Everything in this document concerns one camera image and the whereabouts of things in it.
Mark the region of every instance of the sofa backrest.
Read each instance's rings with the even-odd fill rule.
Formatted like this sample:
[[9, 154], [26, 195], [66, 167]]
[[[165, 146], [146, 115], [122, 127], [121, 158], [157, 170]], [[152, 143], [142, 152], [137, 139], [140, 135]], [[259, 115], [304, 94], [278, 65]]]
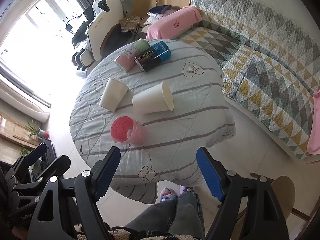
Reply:
[[200, 26], [236, 38], [286, 67], [313, 94], [320, 89], [320, 46], [299, 25], [255, 0], [191, 0]]

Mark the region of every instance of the blue gripper pad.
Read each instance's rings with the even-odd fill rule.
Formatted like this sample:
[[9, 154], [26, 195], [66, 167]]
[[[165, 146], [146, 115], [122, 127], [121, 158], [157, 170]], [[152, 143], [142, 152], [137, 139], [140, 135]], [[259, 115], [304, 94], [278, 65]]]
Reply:
[[94, 179], [95, 173], [98, 173], [95, 178], [93, 195], [96, 202], [106, 194], [119, 163], [120, 150], [113, 146], [92, 176]]
[[197, 150], [196, 159], [202, 175], [204, 176], [204, 180], [210, 189], [211, 195], [216, 197], [219, 201], [222, 201], [225, 194], [222, 190], [221, 179], [203, 149], [199, 148]]

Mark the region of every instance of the pink blanket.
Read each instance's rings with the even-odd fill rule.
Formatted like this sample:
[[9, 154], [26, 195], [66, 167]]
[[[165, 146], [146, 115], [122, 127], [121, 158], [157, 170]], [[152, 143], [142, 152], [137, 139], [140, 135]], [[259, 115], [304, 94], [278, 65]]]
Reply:
[[320, 91], [313, 93], [313, 122], [307, 152], [320, 154]]
[[185, 6], [151, 25], [147, 31], [147, 39], [171, 39], [201, 20], [202, 17], [195, 7]]

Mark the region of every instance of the round table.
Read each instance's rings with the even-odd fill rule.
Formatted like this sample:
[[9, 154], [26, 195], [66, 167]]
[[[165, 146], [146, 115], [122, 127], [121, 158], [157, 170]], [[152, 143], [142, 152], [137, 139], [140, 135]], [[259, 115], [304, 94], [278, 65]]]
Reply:
[[[199, 185], [203, 177], [196, 163], [197, 149], [235, 134], [235, 123], [221, 92], [222, 71], [215, 60], [183, 42], [163, 41], [172, 56], [146, 73], [138, 66], [124, 73], [114, 63], [119, 52], [129, 45], [106, 57], [85, 80], [70, 117], [73, 141], [86, 163], [93, 167], [112, 146], [117, 146], [121, 162], [111, 188], [148, 204], [157, 198], [158, 181]], [[99, 106], [109, 78], [129, 87], [115, 113]], [[161, 82], [170, 87], [174, 110], [136, 114], [133, 95]], [[111, 138], [111, 124], [123, 113], [133, 114], [144, 125], [147, 138], [143, 145], [115, 143]]]

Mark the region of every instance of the gray jeans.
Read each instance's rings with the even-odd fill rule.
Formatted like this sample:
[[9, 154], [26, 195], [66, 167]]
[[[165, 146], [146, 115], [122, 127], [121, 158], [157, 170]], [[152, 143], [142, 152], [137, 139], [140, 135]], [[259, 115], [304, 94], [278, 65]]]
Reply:
[[148, 207], [125, 227], [136, 231], [159, 231], [204, 239], [204, 221], [199, 196], [186, 192]]

